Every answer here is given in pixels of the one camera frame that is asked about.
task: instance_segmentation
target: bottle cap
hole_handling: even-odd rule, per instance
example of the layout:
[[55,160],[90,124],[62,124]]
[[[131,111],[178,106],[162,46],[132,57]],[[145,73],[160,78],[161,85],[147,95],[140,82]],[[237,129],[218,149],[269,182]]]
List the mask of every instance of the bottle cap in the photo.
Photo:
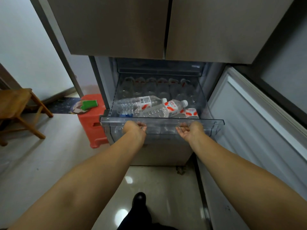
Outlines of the bottle cap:
[[188,101],[187,100],[183,100],[182,103],[183,103],[183,107],[187,107],[188,106]]

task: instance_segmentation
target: chair leg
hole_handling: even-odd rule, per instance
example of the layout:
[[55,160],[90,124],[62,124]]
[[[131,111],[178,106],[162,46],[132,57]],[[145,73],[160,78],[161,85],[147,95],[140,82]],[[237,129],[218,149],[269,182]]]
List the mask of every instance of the chair leg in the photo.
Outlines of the chair leg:
[[31,91],[31,99],[35,102],[36,105],[42,106],[44,112],[49,116],[49,118],[53,117],[53,114],[48,110],[48,108],[39,100],[38,97]]
[[4,141],[4,140],[2,140],[2,139],[0,139],[0,145],[1,146],[6,146],[7,145],[7,142],[6,141]]
[[19,120],[19,122],[25,127],[27,128],[30,132],[32,132],[34,135],[36,135],[38,138],[40,139],[45,139],[46,137],[41,134],[38,130],[35,129],[34,126],[28,124],[25,120],[23,120],[20,116],[17,117],[17,119]]

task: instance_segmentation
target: wooden chair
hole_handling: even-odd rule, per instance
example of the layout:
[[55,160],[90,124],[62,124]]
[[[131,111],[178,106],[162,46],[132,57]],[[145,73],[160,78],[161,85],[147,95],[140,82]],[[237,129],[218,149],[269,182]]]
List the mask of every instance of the wooden chair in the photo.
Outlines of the wooden chair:
[[[39,106],[38,111],[35,115],[34,121],[32,123],[27,123],[23,118],[21,118],[21,113],[25,109],[29,100],[32,99],[35,104]],[[1,120],[17,120],[23,128],[3,130],[0,134],[14,132],[14,131],[24,131],[29,130],[34,135],[40,139],[45,139],[46,137],[36,130],[35,125],[39,119],[41,112],[46,113],[50,118],[53,114],[45,107],[45,105],[35,96],[31,88],[22,88],[18,90],[0,90],[0,121]],[[6,146],[7,142],[0,139],[0,145]]]

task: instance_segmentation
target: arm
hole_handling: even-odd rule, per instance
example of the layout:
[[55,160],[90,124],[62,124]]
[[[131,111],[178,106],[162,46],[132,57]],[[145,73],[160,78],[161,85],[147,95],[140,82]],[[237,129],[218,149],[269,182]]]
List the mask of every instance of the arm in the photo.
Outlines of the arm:
[[177,131],[250,229],[307,229],[307,202],[279,178],[220,146],[196,121]]
[[123,137],[64,175],[9,229],[91,229],[142,147],[145,130],[127,121]]

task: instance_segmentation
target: forearm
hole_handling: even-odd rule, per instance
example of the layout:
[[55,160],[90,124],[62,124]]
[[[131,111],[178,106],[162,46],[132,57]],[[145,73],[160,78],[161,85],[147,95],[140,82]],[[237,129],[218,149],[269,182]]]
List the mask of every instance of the forearm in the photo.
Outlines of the forearm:
[[191,147],[251,229],[305,226],[306,201],[274,175],[205,135],[196,136]]
[[91,229],[143,141],[128,132],[106,151],[74,167],[10,229]]

